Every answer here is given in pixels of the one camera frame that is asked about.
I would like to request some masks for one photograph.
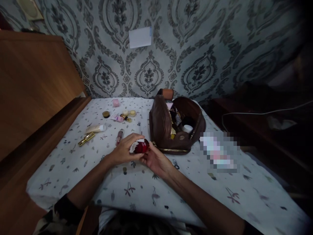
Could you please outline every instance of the wall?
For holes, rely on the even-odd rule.
[[[175,89],[202,104],[264,79],[304,41],[290,0],[36,0],[42,32],[60,35],[98,97],[153,97]],[[16,0],[0,1],[14,30],[29,27]],[[130,49],[128,31],[152,26],[151,46]]]

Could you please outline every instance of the hand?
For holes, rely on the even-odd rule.
[[[130,146],[138,139],[144,139],[144,136],[136,133],[132,133],[129,136],[126,136],[121,140],[112,153],[105,156],[104,160],[109,162],[112,167],[122,163],[139,160],[144,155],[144,153],[129,153]]]
[[[151,141],[149,141],[149,144],[150,151],[145,153],[140,161],[147,165],[156,175],[162,179],[166,179],[169,174],[176,169],[171,161],[158,150]]]

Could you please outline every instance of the tube of cream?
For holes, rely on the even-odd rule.
[[[109,117],[109,119],[118,121],[118,122],[124,121],[124,118],[120,117],[118,114],[113,114],[112,116]]]
[[[90,133],[90,132],[101,132],[101,131],[105,131],[106,129],[107,129],[107,127],[104,124],[103,125],[97,125],[97,126],[91,126],[85,131],[85,134]]]

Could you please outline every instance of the cable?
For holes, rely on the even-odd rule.
[[[302,104],[302,105],[296,106],[296,107],[294,107],[294,108],[279,109],[279,110],[274,110],[274,111],[270,111],[270,112],[267,112],[267,113],[259,113],[259,114],[258,114],[258,113],[227,113],[227,114],[223,114],[223,115],[222,115],[222,125],[223,125],[223,127],[225,128],[225,130],[228,132],[227,128],[226,128],[225,125],[224,125],[224,116],[225,116],[225,115],[228,115],[228,114],[254,114],[254,115],[265,115],[265,114],[270,114],[270,113],[275,113],[275,112],[280,112],[280,111],[287,111],[287,110],[297,109],[297,108],[300,108],[300,107],[302,107],[302,106],[305,106],[305,105],[307,105],[307,104],[309,104],[309,103],[311,103],[311,102],[313,102],[313,100],[311,100],[311,101],[309,101],[309,102],[306,102],[306,103],[304,103],[304,104]]]

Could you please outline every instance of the wooden cabinet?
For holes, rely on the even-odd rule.
[[[61,37],[0,31],[0,161],[84,90]]]

